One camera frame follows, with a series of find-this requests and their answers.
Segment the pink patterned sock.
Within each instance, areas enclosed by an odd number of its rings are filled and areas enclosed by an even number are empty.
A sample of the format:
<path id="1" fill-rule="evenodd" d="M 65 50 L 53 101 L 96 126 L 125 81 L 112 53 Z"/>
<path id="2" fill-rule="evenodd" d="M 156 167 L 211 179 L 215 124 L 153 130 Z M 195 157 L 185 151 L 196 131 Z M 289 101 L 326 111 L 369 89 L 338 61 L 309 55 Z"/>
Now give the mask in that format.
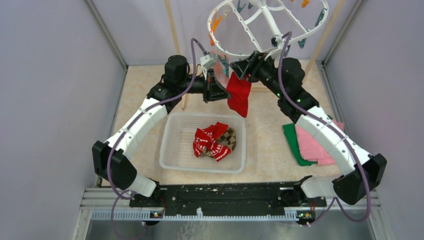
<path id="1" fill-rule="evenodd" d="M 230 79 L 229 57 L 220 51 L 211 51 L 211 54 L 216 60 L 213 70 L 217 80 L 223 83 L 228 82 Z"/>

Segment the red patterned sock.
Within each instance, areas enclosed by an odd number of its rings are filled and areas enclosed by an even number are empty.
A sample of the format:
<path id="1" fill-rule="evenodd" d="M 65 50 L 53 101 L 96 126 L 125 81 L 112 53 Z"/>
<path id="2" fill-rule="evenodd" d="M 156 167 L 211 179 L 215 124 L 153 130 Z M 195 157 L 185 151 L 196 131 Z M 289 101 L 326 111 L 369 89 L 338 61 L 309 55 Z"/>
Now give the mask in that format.
<path id="1" fill-rule="evenodd" d="M 204 148 L 208 148 L 214 157 L 218 155 L 219 151 L 223 153 L 224 150 L 227 150 L 225 146 L 217 144 L 215 140 L 223 135 L 228 127 L 228 124 L 217 122 L 216 124 L 212 124 L 207 128 L 197 128 L 192 144 L 195 157 L 199 158 Z"/>
<path id="2" fill-rule="evenodd" d="M 239 79 L 234 72 L 231 73 L 226 86 L 227 92 L 231 95 L 227 100 L 228 107 L 243 118 L 248 115 L 251 87 L 251 82 L 246 78 Z"/>

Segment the white round clip hanger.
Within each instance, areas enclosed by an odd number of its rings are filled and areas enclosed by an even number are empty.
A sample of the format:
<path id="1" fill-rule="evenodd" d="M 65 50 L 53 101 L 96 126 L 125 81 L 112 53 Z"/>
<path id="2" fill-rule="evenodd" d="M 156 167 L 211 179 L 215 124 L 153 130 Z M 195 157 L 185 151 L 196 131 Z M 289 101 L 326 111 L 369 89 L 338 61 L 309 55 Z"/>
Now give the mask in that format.
<path id="1" fill-rule="evenodd" d="M 327 0 L 224 0 L 207 18 L 210 45 L 230 58 L 259 51 L 278 55 L 306 48 L 331 15 Z"/>

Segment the brown argyle sock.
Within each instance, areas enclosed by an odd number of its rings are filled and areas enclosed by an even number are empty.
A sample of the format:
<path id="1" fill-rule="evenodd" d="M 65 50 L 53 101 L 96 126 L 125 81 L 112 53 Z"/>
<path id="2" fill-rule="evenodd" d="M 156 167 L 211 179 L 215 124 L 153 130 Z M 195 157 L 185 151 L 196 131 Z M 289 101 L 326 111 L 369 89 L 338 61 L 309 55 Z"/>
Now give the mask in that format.
<path id="1" fill-rule="evenodd" d="M 214 158 L 217 162 L 223 160 L 227 157 L 236 147 L 237 138 L 236 131 L 232 127 L 228 127 L 226 132 L 218 137 L 215 142 L 219 145 L 225 146 L 227 150 L 224 150 L 223 153 L 221 151 L 218 152 L 217 156 L 213 156 L 208 148 L 204 148 L 202 153 L 199 155 L 200 157 L 210 157 Z"/>

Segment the white plastic basket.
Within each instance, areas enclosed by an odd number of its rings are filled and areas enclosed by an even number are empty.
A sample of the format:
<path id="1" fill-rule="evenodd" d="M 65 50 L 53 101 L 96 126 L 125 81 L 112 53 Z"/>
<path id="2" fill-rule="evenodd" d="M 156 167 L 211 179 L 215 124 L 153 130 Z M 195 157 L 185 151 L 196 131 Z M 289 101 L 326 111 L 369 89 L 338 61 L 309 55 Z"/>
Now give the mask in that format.
<path id="1" fill-rule="evenodd" d="M 173 113 L 159 163 L 165 169 L 238 174 L 245 168 L 247 130 L 238 115 Z"/>

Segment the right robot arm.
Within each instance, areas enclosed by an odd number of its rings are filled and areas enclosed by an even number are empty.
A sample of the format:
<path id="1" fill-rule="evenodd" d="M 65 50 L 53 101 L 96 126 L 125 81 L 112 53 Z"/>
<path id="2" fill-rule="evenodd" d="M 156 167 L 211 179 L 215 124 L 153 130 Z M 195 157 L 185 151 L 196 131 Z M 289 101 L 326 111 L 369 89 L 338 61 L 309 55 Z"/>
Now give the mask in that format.
<path id="1" fill-rule="evenodd" d="M 275 94 L 280 111 L 310 134 L 340 170 L 340 176 L 302 179 L 300 188 L 293 192 L 297 205 L 307 206 L 317 197 L 336 197 L 349 205 L 362 199 L 371 201 L 371 191 L 382 181 L 386 158 L 360 147 L 328 117 L 319 102 L 303 88 L 305 71 L 298 59 L 285 57 L 275 66 L 273 58 L 254 51 L 229 66 L 239 80 L 260 82 Z"/>

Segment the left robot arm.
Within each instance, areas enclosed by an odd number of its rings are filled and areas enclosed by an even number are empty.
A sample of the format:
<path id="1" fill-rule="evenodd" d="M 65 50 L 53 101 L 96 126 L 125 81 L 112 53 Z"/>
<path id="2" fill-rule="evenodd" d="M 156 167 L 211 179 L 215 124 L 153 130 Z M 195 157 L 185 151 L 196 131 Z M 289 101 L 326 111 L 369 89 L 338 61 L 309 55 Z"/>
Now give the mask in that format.
<path id="1" fill-rule="evenodd" d="M 132 193 L 140 194 L 147 206 L 156 206 L 161 198 L 158 182 L 138 173 L 131 158 L 147 133 L 174 109 L 183 95 L 201 94 L 206 103 L 231 97 L 216 79 L 213 67 L 217 60 L 211 52 L 202 56 L 202 75 L 197 75 L 195 67 L 190 73 L 186 57 L 170 56 L 160 81 L 150 89 L 135 114 L 113 136 L 92 146 L 95 174 L 108 180 L 115 190 L 127 190 L 126 199 Z"/>

